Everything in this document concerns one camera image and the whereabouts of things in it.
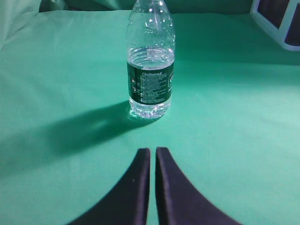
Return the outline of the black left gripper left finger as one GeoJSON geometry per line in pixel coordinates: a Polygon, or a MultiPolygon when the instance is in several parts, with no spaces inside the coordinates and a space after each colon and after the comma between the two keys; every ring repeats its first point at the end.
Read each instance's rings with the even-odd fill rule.
{"type": "Polygon", "coordinates": [[[150,195],[150,150],[139,149],[117,184],[71,225],[145,225],[150,195]]]}

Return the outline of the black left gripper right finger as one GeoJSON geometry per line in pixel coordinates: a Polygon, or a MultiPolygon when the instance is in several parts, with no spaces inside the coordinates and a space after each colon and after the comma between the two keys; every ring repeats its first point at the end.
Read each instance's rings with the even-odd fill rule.
{"type": "Polygon", "coordinates": [[[155,196],[160,225],[239,225],[187,179],[166,147],[156,149],[155,196]]]}

